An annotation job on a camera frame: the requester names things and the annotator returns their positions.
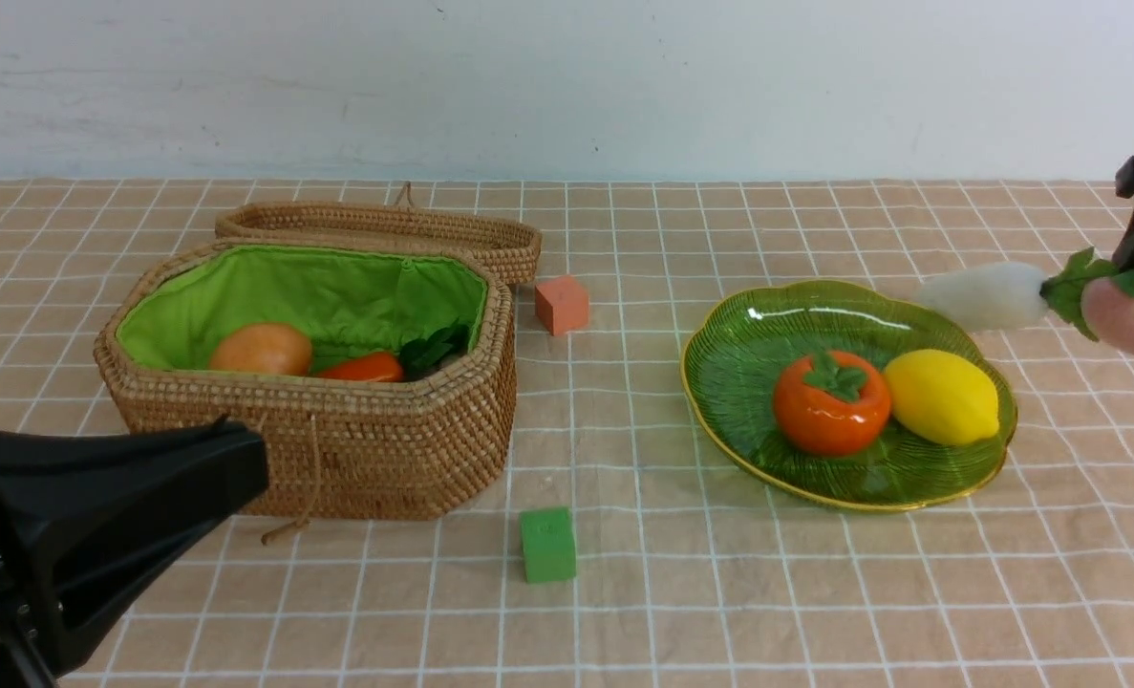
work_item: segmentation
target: yellow lemon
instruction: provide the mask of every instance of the yellow lemon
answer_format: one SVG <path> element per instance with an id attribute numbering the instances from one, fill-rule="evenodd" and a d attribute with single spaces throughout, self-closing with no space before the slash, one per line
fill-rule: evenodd
<path id="1" fill-rule="evenodd" d="M 999 432 L 996 383 L 979 366 L 939 349 L 903 354 L 885 366 L 894 417 L 937 444 L 970 444 Z"/>

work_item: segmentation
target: orange persimmon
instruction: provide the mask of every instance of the orange persimmon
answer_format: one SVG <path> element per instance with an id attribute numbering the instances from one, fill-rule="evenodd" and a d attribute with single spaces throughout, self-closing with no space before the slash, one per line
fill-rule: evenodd
<path id="1" fill-rule="evenodd" d="M 405 380 L 405 371 L 401 370 L 399 358 L 390 351 L 375 351 L 322 370 L 316 377 L 355 382 L 401 382 Z"/>
<path id="2" fill-rule="evenodd" d="M 779 375 L 773 410 L 779 430 L 802 452 L 845 457 L 877 440 L 891 401 L 872 364 L 847 351 L 819 351 Z"/>

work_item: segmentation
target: leaf-shaped plate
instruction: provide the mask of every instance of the leaf-shaped plate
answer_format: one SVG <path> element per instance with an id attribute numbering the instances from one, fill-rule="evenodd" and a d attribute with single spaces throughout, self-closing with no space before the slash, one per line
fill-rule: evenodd
<path id="1" fill-rule="evenodd" d="M 916 349 L 963 356 L 999 391 L 999 434 L 943 448 L 890 418 L 862 453 L 835 459 L 798 452 L 778 431 L 771 398 L 780 372 L 819 347 L 850 351 L 878 370 Z M 837 280 L 728 296 L 685 345 L 682 383 L 699 423 L 737 466 L 794 495 L 864 512 L 906 512 L 970 495 L 1002 469 L 1016 432 L 1007 380 L 958 325 Z"/>

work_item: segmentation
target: grid pattern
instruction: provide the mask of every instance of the grid pattern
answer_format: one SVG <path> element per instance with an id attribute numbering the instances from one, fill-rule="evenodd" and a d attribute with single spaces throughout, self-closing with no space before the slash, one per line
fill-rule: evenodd
<path id="1" fill-rule="evenodd" d="M 94 333 L 149 265 L 246 201 L 383 202 L 388 182 L 0 182 L 0 427 L 111 434 Z M 578 275 L 587 331 L 518 292 L 510 470 L 429 524 L 236 518 L 172 567 L 69 688 L 1134 687 L 1134 360 L 1061 323 L 979 338 L 1021 428 L 978 495 L 837 515 L 767 491 L 701 433 L 682 345 L 733 291 L 815 275 L 908 296 L 1004 258 L 1108 252 L 1086 182 L 435 184 L 523 219 Z M 528 587 L 514 517 L 572 504 L 575 583 Z"/>

